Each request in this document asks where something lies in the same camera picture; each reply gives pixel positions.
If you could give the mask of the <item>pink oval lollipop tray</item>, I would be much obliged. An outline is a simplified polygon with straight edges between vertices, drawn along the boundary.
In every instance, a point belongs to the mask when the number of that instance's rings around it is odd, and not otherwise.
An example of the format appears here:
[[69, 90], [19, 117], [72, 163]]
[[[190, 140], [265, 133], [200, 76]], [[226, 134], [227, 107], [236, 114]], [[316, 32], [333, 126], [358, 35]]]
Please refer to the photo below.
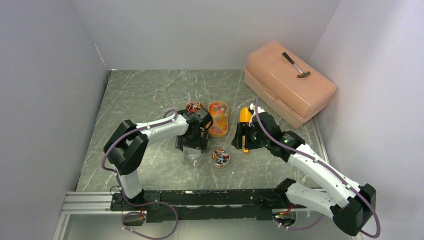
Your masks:
[[189, 113], [196, 113], [200, 109], [206, 109], [206, 106], [202, 102], [192, 101], [186, 104], [185, 109]]

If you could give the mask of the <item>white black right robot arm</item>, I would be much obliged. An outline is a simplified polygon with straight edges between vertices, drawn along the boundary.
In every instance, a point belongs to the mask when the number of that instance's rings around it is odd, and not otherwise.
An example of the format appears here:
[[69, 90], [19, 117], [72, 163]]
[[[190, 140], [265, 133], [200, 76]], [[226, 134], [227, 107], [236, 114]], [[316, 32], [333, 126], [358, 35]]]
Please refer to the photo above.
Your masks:
[[287, 178], [275, 188], [275, 200], [280, 207], [287, 208], [291, 204], [307, 207], [331, 218], [350, 236], [363, 233], [365, 224], [374, 218], [376, 232], [369, 237], [379, 237], [381, 225], [376, 214], [376, 189], [340, 173], [295, 132], [282, 131], [269, 113], [256, 113], [244, 107], [231, 144], [245, 153], [267, 149], [273, 156], [304, 172], [324, 190], [312, 189]]

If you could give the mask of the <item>clear plastic jar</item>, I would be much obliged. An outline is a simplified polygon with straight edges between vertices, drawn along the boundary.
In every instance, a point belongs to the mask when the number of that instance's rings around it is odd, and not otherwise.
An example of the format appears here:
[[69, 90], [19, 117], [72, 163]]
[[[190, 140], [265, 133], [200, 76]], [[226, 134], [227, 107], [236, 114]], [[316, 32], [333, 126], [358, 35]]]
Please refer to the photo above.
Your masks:
[[212, 152], [211, 161], [213, 166], [223, 169], [230, 163], [231, 155], [226, 148], [217, 147]]

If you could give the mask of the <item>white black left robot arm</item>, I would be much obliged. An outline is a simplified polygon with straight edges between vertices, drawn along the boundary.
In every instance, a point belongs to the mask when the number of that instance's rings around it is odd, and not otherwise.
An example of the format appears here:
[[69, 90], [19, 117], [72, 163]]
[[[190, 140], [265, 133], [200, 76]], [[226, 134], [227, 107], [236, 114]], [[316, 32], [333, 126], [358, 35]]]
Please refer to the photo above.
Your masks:
[[175, 148], [180, 151], [192, 149], [201, 154], [207, 149], [209, 128], [214, 122], [212, 115], [205, 108], [173, 109], [172, 113], [146, 123], [135, 124], [127, 119], [103, 147], [101, 167], [113, 172], [124, 195], [123, 202], [131, 210], [139, 209], [145, 201], [138, 169], [150, 145], [175, 137]]

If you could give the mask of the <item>yellow oval gummy tray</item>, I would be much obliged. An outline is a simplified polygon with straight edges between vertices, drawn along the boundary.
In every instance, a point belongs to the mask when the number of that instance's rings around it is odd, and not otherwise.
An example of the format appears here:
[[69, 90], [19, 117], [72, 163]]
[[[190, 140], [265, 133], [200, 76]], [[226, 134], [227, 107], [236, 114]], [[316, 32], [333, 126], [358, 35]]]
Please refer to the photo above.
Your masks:
[[209, 128], [209, 135], [215, 138], [225, 137], [229, 130], [229, 106], [222, 101], [213, 101], [208, 106], [213, 123]]

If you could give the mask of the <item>yellow plastic scoop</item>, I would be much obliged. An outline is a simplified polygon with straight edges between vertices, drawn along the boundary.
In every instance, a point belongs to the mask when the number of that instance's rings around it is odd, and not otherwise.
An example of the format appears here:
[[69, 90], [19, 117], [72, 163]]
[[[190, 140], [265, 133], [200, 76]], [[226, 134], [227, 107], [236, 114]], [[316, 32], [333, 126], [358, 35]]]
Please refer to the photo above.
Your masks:
[[250, 120], [252, 119], [253, 114], [251, 113], [251, 110], [249, 107], [244, 107], [241, 109], [240, 111], [240, 116], [239, 116], [239, 120], [241, 123], [241, 140], [242, 140], [242, 144], [241, 144], [241, 149], [244, 153], [248, 153], [249, 149], [246, 147], [246, 142], [247, 142], [247, 134], [246, 134], [246, 128], [247, 126], [250, 125]]

